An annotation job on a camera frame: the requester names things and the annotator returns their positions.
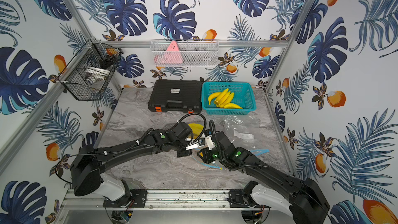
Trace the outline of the yellow banana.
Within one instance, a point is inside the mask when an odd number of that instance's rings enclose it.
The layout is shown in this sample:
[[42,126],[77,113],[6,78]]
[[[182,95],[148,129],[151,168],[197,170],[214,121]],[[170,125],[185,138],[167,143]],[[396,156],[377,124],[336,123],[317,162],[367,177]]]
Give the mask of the yellow banana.
[[215,92],[212,93],[209,97],[208,97],[208,104],[210,105],[212,102],[214,102],[214,104],[219,105],[219,101],[222,98],[222,92]]
[[220,104],[221,100],[225,97],[225,95],[229,92],[229,89],[225,89],[222,91],[215,99],[215,104]]
[[225,105],[223,106],[223,108],[224,108],[224,109],[242,109],[241,106],[239,106],[239,105],[237,105],[237,104],[234,104],[234,103],[225,104]]

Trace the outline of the clear bag with banana peel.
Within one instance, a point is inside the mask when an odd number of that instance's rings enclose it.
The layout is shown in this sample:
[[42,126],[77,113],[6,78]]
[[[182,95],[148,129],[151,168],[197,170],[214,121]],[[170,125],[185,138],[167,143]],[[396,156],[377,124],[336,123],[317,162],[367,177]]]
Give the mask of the clear bag with banana peel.
[[[203,135],[201,138],[206,138],[206,136],[212,135],[211,129],[204,129],[202,133]],[[201,165],[216,170],[223,170],[222,166],[216,163],[218,161],[218,152],[215,151],[215,148],[210,150],[207,146],[205,146],[197,149],[192,149],[191,151],[195,152],[194,160],[199,162]]]

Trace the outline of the clear zip-top bag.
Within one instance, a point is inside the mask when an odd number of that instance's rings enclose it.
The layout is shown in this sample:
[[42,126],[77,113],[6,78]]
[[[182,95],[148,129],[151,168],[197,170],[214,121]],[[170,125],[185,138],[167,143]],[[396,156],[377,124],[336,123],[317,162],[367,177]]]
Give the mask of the clear zip-top bag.
[[269,153],[260,140],[260,119],[248,115],[227,115],[221,125],[235,147],[243,147],[256,156]]

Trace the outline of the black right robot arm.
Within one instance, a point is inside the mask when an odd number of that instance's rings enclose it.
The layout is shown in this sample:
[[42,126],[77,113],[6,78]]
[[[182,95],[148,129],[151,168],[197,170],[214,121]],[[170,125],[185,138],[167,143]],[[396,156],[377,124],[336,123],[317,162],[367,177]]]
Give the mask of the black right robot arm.
[[206,147],[198,152],[203,162],[218,160],[229,171],[239,171],[255,178],[258,183],[269,186],[289,202],[288,210],[295,223],[324,223],[330,205],[313,179],[301,180],[277,170],[249,150],[235,147],[223,132],[206,130],[205,136],[214,147]]

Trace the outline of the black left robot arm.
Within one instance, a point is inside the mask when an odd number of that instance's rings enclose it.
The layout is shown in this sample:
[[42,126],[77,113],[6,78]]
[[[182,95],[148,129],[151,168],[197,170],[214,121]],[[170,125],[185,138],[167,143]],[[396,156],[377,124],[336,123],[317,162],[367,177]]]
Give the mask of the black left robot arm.
[[81,148],[70,166],[75,196],[98,194],[112,201],[128,198],[125,184],[107,176],[107,170],[139,157],[185,150],[186,139],[192,136],[189,125],[178,122],[169,130],[149,129],[142,137],[120,145]]

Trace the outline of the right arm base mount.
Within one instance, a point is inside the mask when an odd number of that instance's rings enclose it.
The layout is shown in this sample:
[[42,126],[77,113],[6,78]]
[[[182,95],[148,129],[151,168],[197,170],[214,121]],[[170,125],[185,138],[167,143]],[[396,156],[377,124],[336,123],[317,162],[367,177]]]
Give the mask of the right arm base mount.
[[230,190],[226,201],[229,202],[231,208],[263,208],[266,205],[258,204],[251,196],[253,189],[259,183],[250,181],[243,189]]

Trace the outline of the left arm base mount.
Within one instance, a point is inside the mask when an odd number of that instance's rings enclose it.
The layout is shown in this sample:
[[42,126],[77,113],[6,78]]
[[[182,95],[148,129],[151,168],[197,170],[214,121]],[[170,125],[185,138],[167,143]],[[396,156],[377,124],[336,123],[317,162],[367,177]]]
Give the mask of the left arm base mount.
[[129,189],[128,184],[125,180],[121,180],[125,193],[121,198],[112,201],[109,198],[105,198],[103,207],[118,207],[123,208],[144,208],[147,200],[148,191],[143,189]]

